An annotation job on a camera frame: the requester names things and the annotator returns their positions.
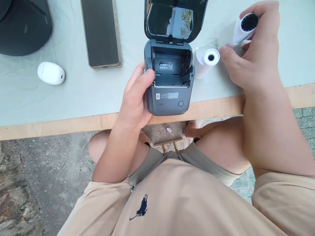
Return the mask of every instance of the table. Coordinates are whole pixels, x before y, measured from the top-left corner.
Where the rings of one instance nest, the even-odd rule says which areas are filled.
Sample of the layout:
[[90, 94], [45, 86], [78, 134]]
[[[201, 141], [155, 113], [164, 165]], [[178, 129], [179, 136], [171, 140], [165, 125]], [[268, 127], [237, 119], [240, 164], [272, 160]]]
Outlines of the table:
[[[143, 60], [148, 40], [143, 30], [143, 0], [116, 0], [123, 66], [103, 70], [88, 66], [80, 2], [48, 2], [54, 25], [49, 42], [28, 56], [0, 55], [0, 140], [111, 128], [124, 86]], [[192, 48], [215, 42], [221, 27], [253, 2], [209, 1], [203, 29], [191, 43]], [[297, 5], [294, 0], [281, 0], [280, 12], [282, 82], [293, 108], [315, 106], [315, 28], [305, 24], [313, 21], [315, 2], [304, 0]], [[63, 67], [65, 82], [52, 86], [40, 81], [36, 68], [42, 61]], [[195, 80], [191, 105], [185, 114], [153, 117], [149, 124], [242, 114], [241, 94], [219, 63], [205, 78]]]

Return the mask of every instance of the printer label sticker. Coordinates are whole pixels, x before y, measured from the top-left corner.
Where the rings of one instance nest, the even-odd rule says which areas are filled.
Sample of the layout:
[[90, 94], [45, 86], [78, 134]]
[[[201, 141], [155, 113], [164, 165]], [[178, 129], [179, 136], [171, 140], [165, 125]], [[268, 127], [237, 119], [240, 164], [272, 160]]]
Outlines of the printer label sticker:
[[173, 62], [160, 62], [160, 70], [173, 71]]
[[160, 97], [161, 99], [178, 99], [178, 92], [177, 93], [162, 93]]

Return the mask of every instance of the concrete ground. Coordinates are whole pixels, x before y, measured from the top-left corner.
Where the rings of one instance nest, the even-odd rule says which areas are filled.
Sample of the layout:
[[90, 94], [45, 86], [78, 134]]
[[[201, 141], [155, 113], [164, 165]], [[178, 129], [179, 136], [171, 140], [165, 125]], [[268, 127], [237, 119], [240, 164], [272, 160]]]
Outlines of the concrete ground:
[[[294, 110], [315, 153], [315, 108]], [[205, 120], [204, 125], [213, 120]], [[187, 122], [146, 126], [154, 143], [182, 136]], [[3, 141], [0, 149], [0, 235], [57, 235], [91, 180], [95, 164], [88, 141], [96, 132]], [[178, 144], [185, 148], [191, 140]], [[231, 186], [251, 202], [252, 169]]]

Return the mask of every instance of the embroidered logo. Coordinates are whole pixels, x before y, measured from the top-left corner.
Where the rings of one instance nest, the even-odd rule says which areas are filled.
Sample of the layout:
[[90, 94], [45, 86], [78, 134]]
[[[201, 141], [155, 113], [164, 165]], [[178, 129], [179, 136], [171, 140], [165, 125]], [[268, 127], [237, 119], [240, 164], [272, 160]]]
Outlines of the embroidered logo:
[[133, 218], [129, 218], [129, 220], [133, 220], [137, 216], [144, 216], [144, 214], [147, 212], [147, 200], [148, 200], [148, 195], [144, 195], [144, 198], [142, 199], [140, 209], [137, 211], [137, 214]]

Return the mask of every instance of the leg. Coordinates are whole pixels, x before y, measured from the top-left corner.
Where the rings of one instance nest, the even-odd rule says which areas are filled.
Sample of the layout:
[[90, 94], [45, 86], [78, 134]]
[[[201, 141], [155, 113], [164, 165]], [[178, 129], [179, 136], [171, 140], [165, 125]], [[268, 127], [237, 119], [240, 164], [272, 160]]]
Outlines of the leg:
[[250, 167], [243, 150], [243, 117], [214, 122], [203, 128], [191, 123], [185, 136], [199, 138], [195, 143], [197, 150], [225, 171], [240, 175]]
[[[95, 163], [98, 163], [98, 160], [101, 158], [110, 133], [110, 129], [103, 130], [95, 134], [89, 141], [89, 153]], [[129, 176], [139, 168], [150, 151], [150, 147], [144, 144], [145, 142], [149, 142], [148, 138], [145, 135], [140, 135]]]

